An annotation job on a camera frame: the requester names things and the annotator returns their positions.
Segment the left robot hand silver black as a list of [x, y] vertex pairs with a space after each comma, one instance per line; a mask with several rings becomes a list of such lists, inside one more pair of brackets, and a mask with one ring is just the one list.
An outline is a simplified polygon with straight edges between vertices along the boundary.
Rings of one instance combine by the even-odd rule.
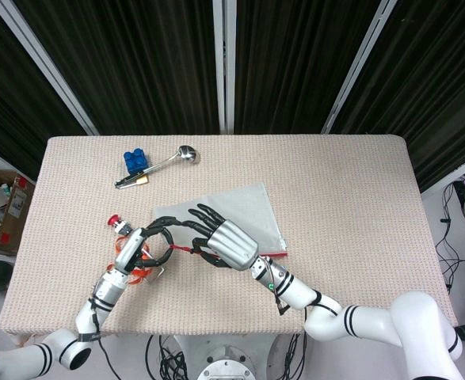
[[[173, 237], [168, 226], [180, 226], [181, 223], [172, 216], [163, 216], [155, 219], [148, 227], [133, 229], [119, 215], [113, 215], [108, 220], [108, 225], [115, 232], [127, 238], [119, 255], [114, 262], [114, 268], [124, 274], [132, 274], [135, 268], [156, 268], [162, 266], [171, 258], [173, 253]], [[154, 235], [161, 234], [169, 248], [159, 258], [143, 259], [143, 246], [146, 240]]]

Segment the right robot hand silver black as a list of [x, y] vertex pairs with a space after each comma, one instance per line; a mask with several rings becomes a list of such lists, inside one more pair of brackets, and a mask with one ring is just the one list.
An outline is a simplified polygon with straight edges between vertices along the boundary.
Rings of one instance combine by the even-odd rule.
[[186, 220], [181, 223], [203, 235], [193, 238], [191, 253], [200, 254], [217, 268], [249, 269], [258, 256], [258, 243], [208, 205], [198, 203], [196, 206], [197, 209], [190, 208], [188, 212], [200, 222]]

